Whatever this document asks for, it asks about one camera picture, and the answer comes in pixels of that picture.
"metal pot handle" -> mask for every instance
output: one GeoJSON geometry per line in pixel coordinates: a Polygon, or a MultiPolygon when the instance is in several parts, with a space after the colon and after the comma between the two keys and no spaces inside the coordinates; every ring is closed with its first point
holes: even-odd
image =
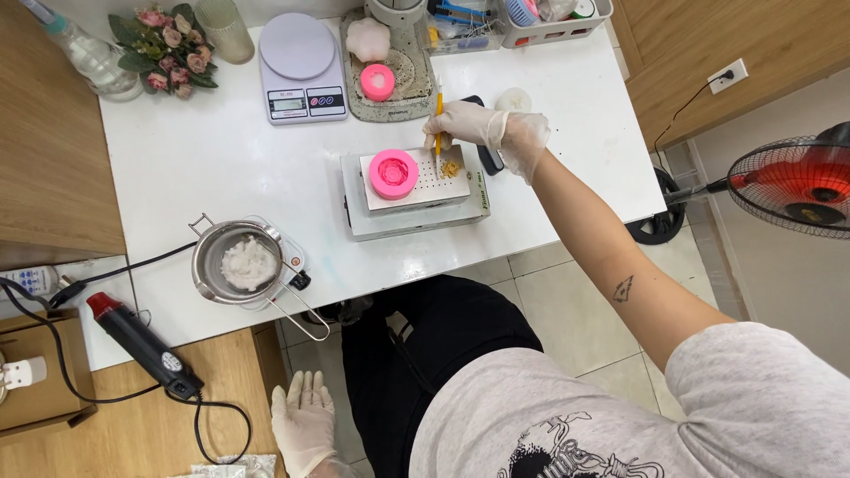
{"type": "Polygon", "coordinates": [[[200,218],[200,219],[198,219],[197,221],[195,221],[195,222],[193,222],[192,224],[190,224],[190,225],[189,225],[189,227],[190,227],[190,228],[192,228],[192,230],[193,230],[193,231],[194,231],[194,232],[198,235],[198,237],[201,237],[201,233],[200,233],[200,232],[198,232],[198,230],[197,230],[197,229],[195,229],[195,226],[197,226],[197,225],[198,225],[198,223],[200,223],[200,222],[201,222],[201,221],[203,221],[204,219],[206,219],[206,220],[207,220],[207,222],[208,222],[208,223],[210,223],[210,225],[215,225],[215,223],[213,222],[213,220],[212,220],[212,219],[210,219],[210,218],[209,218],[209,216],[207,216],[207,213],[201,213],[201,218],[200,218]]]}
{"type": "Polygon", "coordinates": [[[290,316],[289,314],[287,314],[285,310],[281,309],[281,308],[280,308],[280,306],[279,306],[278,304],[275,304],[275,301],[274,301],[274,300],[269,299],[269,298],[267,297],[267,298],[266,298],[266,301],[267,301],[267,302],[269,302],[269,304],[272,304],[272,305],[273,305],[273,306],[274,306],[277,310],[279,310],[281,313],[283,313],[283,315],[284,315],[284,316],[286,316],[286,318],[287,318],[287,319],[289,319],[289,320],[290,320],[290,322],[292,322],[292,323],[293,323],[293,324],[295,324],[298,328],[300,328],[300,329],[302,330],[302,332],[304,332],[304,333],[306,333],[307,335],[309,335],[309,337],[310,337],[311,339],[313,339],[313,340],[315,340],[315,341],[317,341],[317,342],[321,342],[322,340],[327,339],[328,337],[330,337],[330,335],[331,335],[331,326],[329,326],[329,325],[327,324],[327,322],[325,322],[325,319],[322,319],[322,318],[321,318],[321,316],[320,316],[319,314],[317,314],[317,313],[316,313],[316,311],[315,311],[315,310],[313,310],[313,308],[312,308],[312,307],[310,307],[309,305],[307,305],[307,303],[306,303],[306,302],[304,302],[304,301],[303,301],[303,299],[301,299],[300,297],[298,297],[298,294],[296,294],[296,293],[295,293],[292,289],[290,289],[290,288],[289,288],[289,286],[287,286],[287,285],[286,285],[285,283],[283,283],[283,282],[279,282],[279,283],[280,283],[280,285],[281,285],[281,286],[283,286],[286,290],[288,290],[290,294],[294,295],[294,296],[295,296],[295,299],[298,299],[298,301],[299,301],[299,302],[301,302],[302,304],[304,304],[304,307],[307,307],[307,310],[309,310],[309,311],[310,311],[310,312],[311,312],[311,313],[312,313],[312,314],[313,314],[313,315],[314,315],[317,319],[319,319],[319,322],[321,322],[321,323],[322,323],[322,325],[324,325],[324,326],[325,326],[325,328],[327,329],[327,334],[325,335],[325,337],[322,337],[321,339],[316,338],[316,337],[315,337],[312,333],[307,332],[307,329],[306,329],[306,328],[304,328],[301,324],[299,324],[299,323],[298,323],[298,321],[296,321],[295,319],[293,319],[293,318],[292,318],[292,316],[290,316]]]}

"gray t-shirt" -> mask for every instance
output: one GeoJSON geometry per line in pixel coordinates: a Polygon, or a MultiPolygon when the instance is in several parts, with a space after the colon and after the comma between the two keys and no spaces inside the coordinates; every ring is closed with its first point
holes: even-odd
{"type": "Polygon", "coordinates": [[[788,333],[709,327],[676,348],[666,381],[685,422],[567,377],[540,352],[492,352],[434,397],[410,476],[850,476],[850,379],[788,333]]]}

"black phone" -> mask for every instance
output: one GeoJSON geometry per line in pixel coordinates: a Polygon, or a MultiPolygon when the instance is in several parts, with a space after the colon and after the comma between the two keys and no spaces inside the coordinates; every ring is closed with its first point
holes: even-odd
{"type": "MultiPolygon", "coordinates": [[[[461,101],[467,101],[469,103],[475,103],[479,106],[484,106],[484,101],[478,97],[478,95],[474,94],[472,96],[468,96],[461,101]]],[[[499,151],[492,150],[487,146],[478,147],[479,150],[479,159],[481,160],[481,165],[484,166],[484,171],[487,172],[490,176],[496,175],[499,171],[502,171],[505,168],[505,163],[502,162],[502,157],[499,156],[499,151]]]]}

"yellow pen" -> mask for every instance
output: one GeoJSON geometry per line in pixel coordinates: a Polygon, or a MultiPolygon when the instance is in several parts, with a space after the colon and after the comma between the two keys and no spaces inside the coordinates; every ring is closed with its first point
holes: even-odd
{"type": "MultiPolygon", "coordinates": [[[[437,75],[437,114],[443,114],[443,77],[437,75]]],[[[439,139],[443,136],[442,133],[437,133],[437,143],[435,145],[437,157],[439,157],[439,139]]]]}

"heat gun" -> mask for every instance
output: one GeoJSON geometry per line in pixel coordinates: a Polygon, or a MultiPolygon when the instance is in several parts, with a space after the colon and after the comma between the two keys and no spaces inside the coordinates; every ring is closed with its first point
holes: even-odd
{"type": "Polygon", "coordinates": [[[204,383],[130,309],[105,293],[86,299],[94,320],[163,388],[189,400],[204,383]]]}

